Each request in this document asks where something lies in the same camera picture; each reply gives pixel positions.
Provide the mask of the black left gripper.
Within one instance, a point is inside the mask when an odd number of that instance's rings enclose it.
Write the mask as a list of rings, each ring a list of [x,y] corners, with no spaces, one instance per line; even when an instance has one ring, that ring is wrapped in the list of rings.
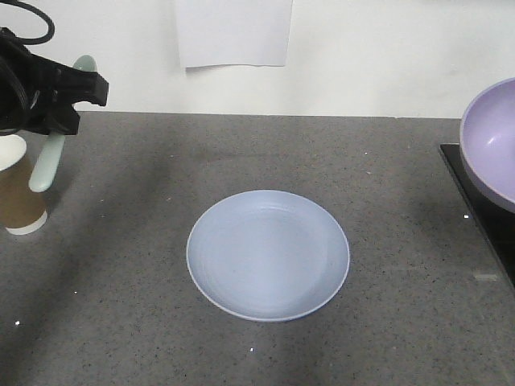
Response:
[[[98,72],[76,69],[31,53],[7,28],[1,30],[1,134],[20,130],[76,135],[74,104],[105,106],[109,83]]]

